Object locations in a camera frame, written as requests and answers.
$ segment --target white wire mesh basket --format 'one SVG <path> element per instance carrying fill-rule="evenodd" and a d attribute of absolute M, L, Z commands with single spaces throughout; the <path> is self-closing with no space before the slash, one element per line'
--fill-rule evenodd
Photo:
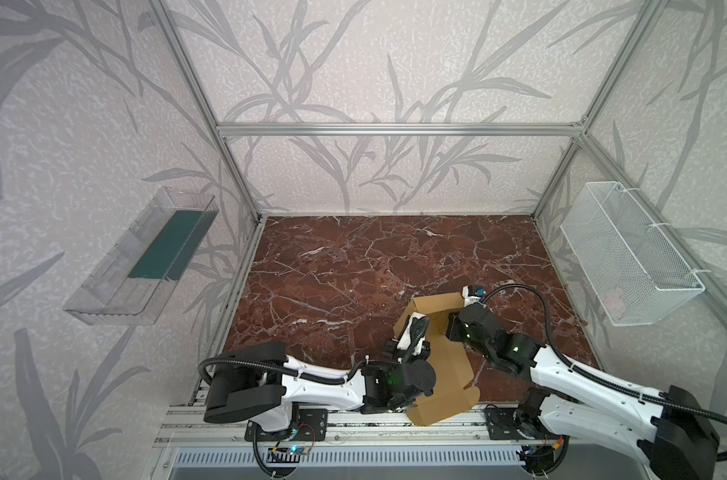
<path fill-rule="evenodd" d="M 704 291 L 699 276 L 619 182 L 588 182 L 561 224 L 609 320 L 650 325 Z"/>

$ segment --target ventilation grille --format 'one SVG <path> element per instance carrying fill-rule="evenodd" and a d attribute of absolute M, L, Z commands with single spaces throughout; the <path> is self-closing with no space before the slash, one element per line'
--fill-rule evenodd
<path fill-rule="evenodd" d="M 293 465 L 308 467 L 366 466 L 519 466 L 520 446 L 317 446 Z M 260 448 L 262 460 L 272 463 L 268 448 Z M 175 468 L 253 467 L 251 447 L 180 448 Z M 287 466 L 286 463 L 275 465 Z"/>

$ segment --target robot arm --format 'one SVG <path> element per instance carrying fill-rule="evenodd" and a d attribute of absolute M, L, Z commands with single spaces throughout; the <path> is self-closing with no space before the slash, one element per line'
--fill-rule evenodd
<path fill-rule="evenodd" d="M 500 290 L 519 287 L 539 296 L 550 337 L 544 297 L 530 286 L 518 284 L 488 294 L 481 287 L 466 286 L 465 307 L 449 316 L 445 333 L 449 340 L 471 346 L 492 368 L 581 402 L 530 389 L 516 411 L 519 429 L 590 439 L 637 459 L 661 480 L 712 478 L 715 462 L 727 459 L 727 451 L 718 453 L 720 439 L 708 419 L 727 424 L 726 417 L 701 409 L 684 389 L 671 386 L 661 392 L 636 385 L 576 362 L 556 346 L 505 331 L 484 303 Z M 211 385 L 204 420 L 230 423 L 251 419 L 264 432 L 285 431 L 290 436 L 297 428 L 292 407 L 300 402 L 362 414 L 407 408 L 421 395 L 432 395 L 435 386 L 435 371 L 426 362 L 430 353 L 424 340 L 428 321 L 413 313 L 400 337 L 385 347 L 393 360 L 369 360 L 367 356 L 349 372 L 287 356 L 280 342 L 204 360 L 199 373 Z M 206 370 L 209 366 L 216 366 L 213 377 Z M 560 463 L 567 445 L 552 468 Z M 527 455 L 524 452 L 522 459 L 528 465 Z"/>
<path fill-rule="evenodd" d="M 399 340 L 393 340 L 390 360 L 359 362 L 352 370 L 334 370 L 286 355 L 281 342 L 269 342 L 225 352 L 204 360 L 199 372 L 211 385 L 205 422 L 232 423 L 251 419 L 264 432 L 290 430 L 298 403 L 330 405 L 362 414 L 410 406 L 419 396 L 431 396 L 435 371 L 426 362 L 424 340 L 429 319 L 409 318 Z M 214 375 L 206 368 L 215 365 Z"/>
<path fill-rule="evenodd" d="M 483 299 L 449 321 L 446 336 L 472 346 L 495 369 L 582 402 L 533 389 L 519 408 L 518 421 L 528 424 L 525 428 L 590 439 L 650 466 L 662 480 L 712 478 L 720 439 L 704 415 L 718 415 L 702 410 L 684 389 L 671 386 L 661 392 L 636 385 L 530 336 L 506 332 Z"/>

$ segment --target leaf pattern wallpaper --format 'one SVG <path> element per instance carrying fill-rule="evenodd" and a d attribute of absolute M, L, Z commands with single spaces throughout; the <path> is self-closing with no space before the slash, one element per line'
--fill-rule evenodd
<path fill-rule="evenodd" d="M 220 122 L 576 121 L 641 6 L 168 4 Z M 527 214 L 531 192 L 544 188 L 567 143 L 443 136 L 228 141 L 252 197 L 272 214 Z"/>
<path fill-rule="evenodd" d="M 727 288 L 727 1 L 668 2 L 589 134 Z M 727 332 L 702 300 L 651 326 L 605 318 L 559 229 L 591 180 L 605 178 L 580 154 L 540 226 L 597 354 L 615 374 L 683 386 L 727 414 Z M 715 478 L 727 480 L 727 462 Z"/>
<path fill-rule="evenodd" d="M 161 186 L 220 214 L 156 324 L 63 312 Z M 146 4 L 0 1 L 0 478 L 137 478 L 253 230 Z"/>

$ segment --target unfolded cardboard box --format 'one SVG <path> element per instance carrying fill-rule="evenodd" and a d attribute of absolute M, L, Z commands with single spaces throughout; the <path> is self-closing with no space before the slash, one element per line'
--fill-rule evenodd
<path fill-rule="evenodd" d="M 446 338 L 449 313 L 459 312 L 465 301 L 459 293 L 418 296 L 412 299 L 393 327 L 396 338 L 403 331 L 412 313 L 422 313 L 430 319 L 425 340 L 430 342 L 427 362 L 435 370 L 435 387 L 431 396 L 420 396 L 407 410 L 407 417 L 418 426 L 432 425 L 444 418 L 462 413 L 478 403 L 481 391 L 477 386 L 465 387 L 473 380 L 473 368 L 465 346 Z"/>

